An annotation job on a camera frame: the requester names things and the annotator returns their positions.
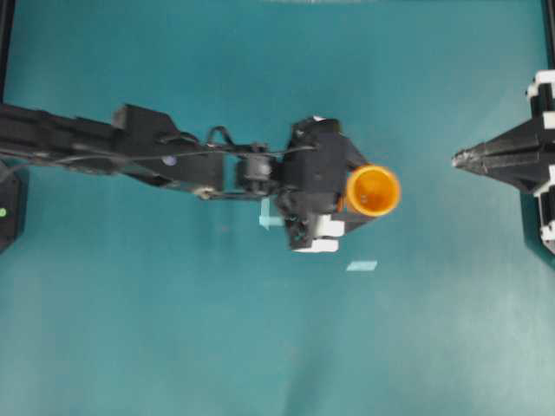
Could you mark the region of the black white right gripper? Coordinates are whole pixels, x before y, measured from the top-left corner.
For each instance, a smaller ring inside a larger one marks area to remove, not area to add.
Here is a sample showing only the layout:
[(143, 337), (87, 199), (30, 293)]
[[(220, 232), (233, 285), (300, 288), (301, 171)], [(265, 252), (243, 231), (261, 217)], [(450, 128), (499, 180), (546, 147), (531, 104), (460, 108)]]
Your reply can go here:
[[(554, 253), (554, 70), (540, 70), (526, 89), (531, 119), (540, 136), (515, 127), (489, 141), (462, 149), (452, 157), (453, 167), (532, 191), (538, 211), (539, 238)], [(539, 146), (537, 153), (523, 153)]]

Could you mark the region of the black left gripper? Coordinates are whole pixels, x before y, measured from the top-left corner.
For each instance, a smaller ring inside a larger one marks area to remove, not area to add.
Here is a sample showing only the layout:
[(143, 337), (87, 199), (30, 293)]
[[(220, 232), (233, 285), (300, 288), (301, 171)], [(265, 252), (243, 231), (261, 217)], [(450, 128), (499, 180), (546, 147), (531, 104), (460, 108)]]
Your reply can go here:
[(347, 143), (338, 120), (311, 117), (293, 125), (274, 198), (291, 250), (336, 252), (343, 233), (377, 220), (350, 208), (341, 197), (347, 168), (369, 164), (352, 142)]

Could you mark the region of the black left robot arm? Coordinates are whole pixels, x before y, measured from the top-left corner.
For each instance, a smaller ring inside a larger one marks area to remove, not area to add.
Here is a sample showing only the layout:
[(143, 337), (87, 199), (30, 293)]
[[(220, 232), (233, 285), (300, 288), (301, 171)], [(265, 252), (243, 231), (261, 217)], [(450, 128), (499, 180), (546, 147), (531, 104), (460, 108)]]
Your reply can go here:
[(366, 159), (335, 119), (296, 123), (282, 150), (240, 144), (222, 126), (205, 140), (169, 115), (126, 105), (112, 123), (2, 105), (1, 152), (33, 166), (121, 174), (204, 200), (270, 199), (291, 250), (333, 252), (375, 214), (349, 204), (348, 177)]

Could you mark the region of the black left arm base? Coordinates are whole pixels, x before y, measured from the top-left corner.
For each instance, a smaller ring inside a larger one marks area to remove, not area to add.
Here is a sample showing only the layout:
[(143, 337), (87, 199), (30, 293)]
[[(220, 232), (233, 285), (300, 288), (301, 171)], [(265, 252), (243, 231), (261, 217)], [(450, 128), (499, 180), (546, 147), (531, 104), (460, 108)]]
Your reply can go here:
[(1, 253), (22, 234), (25, 224), (28, 175), (9, 173), (10, 166), (1, 161)]

